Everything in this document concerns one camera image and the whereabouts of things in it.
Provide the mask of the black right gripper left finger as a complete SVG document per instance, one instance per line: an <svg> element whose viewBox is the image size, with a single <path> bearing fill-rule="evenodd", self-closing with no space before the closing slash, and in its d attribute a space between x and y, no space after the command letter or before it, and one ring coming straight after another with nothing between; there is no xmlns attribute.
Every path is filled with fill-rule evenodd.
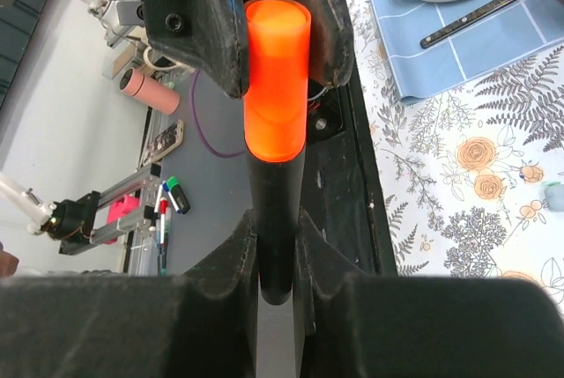
<svg viewBox="0 0 564 378"><path fill-rule="evenodd" d="M4 377L252 377L251 217L181 275L19 276L1 282Z"/></svg>

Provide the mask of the black orange highlighter marker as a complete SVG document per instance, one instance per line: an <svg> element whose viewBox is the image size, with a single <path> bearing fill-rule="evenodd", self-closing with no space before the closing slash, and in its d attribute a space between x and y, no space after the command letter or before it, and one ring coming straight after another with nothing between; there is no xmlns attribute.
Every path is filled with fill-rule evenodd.
<svg viewBox="0 0 564 378"><path fill-rule="evenodd" d="M261 292L266 302L279 306L292 291L305 152L284 162L251 153L247 160Z"/></svg>

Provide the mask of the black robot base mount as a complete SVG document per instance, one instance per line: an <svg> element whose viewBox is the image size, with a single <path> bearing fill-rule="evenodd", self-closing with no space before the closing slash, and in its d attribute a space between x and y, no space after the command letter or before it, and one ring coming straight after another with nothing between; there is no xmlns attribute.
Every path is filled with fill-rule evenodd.
<svg viewBox="0 0 564 378"><path fill-rule="evenodd" d="M301 204L323 238L366 273L397 275L357 78L308 106Z"/></svg>

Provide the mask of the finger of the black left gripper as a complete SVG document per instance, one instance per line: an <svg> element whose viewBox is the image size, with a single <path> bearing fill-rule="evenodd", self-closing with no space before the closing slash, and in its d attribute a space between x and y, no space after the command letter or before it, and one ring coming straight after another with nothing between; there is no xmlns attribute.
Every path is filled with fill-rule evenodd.
<svg viewBox="0 0 564 378"><path fill-rule="evenodd" d="M243 0L141 0L150 45L205 72L230 97L249 87Z"/></svg>
<svg viewBox="0 0 564 378"><path fill-rule="evenodd" d="M346 0L306 0L312 16L310 77L328 87L346 85L353 70L353 24Z"/></svg>

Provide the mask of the light blue highlighter marker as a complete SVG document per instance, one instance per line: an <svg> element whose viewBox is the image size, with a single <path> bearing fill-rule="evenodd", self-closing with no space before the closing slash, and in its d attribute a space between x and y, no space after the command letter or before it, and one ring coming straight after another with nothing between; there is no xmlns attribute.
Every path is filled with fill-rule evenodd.
<svg viewBox="0 0 564 378"><path fill-rule="evenodd" d="M564 212L564 184L552 182L545 186L545 200L550 211Z"/></svg>

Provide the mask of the orange highlighter cap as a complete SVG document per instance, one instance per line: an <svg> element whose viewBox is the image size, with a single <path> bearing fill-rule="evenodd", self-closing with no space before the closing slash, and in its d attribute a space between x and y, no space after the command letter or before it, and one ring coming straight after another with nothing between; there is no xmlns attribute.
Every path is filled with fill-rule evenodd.
<svg viewBox="0 0 564 378"><path fill-rule="evenodd" d="M245 4L249 89L245 143L258 159L287 162L305 145L311 14L294 0Z"/></svg>

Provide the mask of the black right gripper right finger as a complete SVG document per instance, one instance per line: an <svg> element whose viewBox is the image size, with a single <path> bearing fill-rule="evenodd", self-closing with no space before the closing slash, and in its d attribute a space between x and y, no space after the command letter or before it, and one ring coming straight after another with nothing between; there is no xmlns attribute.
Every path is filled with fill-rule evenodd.
<svg viewBox="0 0 564 378"><path fill-rule="evenodd" d="M367 274L306 212L295 243L299 377L563 374L563 322L530 281Z"/></svg>

